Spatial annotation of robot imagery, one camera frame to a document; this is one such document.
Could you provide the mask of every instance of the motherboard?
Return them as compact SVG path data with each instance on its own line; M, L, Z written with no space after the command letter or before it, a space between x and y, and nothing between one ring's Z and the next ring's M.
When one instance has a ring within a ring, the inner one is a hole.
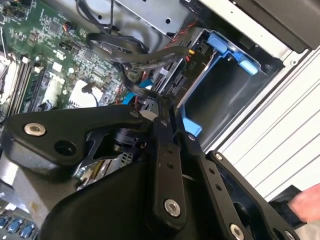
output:
M0 122L17 113L107 106L123 94L120 74L87 48L84 29L40 0L1 1L0 9Z

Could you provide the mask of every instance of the hand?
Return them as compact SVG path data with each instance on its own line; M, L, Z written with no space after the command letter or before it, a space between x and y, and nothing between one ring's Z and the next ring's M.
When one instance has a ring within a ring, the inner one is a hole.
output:
M320 221L320 184L301 192L288 205L302 222Z

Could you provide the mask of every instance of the white panel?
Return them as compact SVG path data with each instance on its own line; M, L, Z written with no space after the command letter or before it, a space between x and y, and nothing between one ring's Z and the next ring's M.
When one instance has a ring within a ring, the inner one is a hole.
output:
M228 0L200 0L273 57L281 59L289 49L284 43Z
M267 200L320 183L320 50L219 149Z

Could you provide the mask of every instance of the metal sheet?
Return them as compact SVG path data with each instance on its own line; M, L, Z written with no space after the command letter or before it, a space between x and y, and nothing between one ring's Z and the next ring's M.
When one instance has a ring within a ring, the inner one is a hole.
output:
M200 0L204 5L245 34L275 58L281 59L289 48L229 0Z
M320 182L319 65L320 48L219 149L267 201Z
M188 16L179 0L116 0L161 33L176 33Z
M43 0L46 4L57 11L60 11L66 18L75 21L90 32L98 32L98 29L85 21L76 11L75 0ZM101 23L110 23L110 1L109 0L87 0L87 5L92 14L98 19L100 16ZM152 28L143 19L129 12L121 5L114 5L113 24L120 29L120 33L126 36L133 36L142 41L150 48L151 52L164 48L170 39L160 31Z

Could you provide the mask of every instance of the silver bolt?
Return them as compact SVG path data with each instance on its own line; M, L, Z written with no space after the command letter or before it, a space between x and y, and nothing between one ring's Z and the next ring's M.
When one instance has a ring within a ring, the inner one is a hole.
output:
M296 240L295 237L288 231L285 231L285 234L288 236L290 240Z
M168 214L170 214L172 217L179 217L181 210L179 204L172 199L168 199L164 202L164 209Z
M160 121L160 123L163 125L163 126L165 126L165 127L168 127L168 124L165 122L165 121Z
M192 141L195 141L195 140L196 140L196 137L193 136L192 134L189 134L189 138L190 138Z
M222 161L222 160L223 160L222 156L221 156L219 153L216 153L214 156L215 156L215 158L218 159L219 161Z
M24 131L26 134L41 137L46 134L46 128L39 123L28 123L24 126Z
M237 225L231 224L230 231L236 240L244 240L245 239L244 233L241 231L240 227L238 227Z
M130 114L131 114L132 117L135 117L135 118L139 117L138 113L136 113L134 111L130 112Z

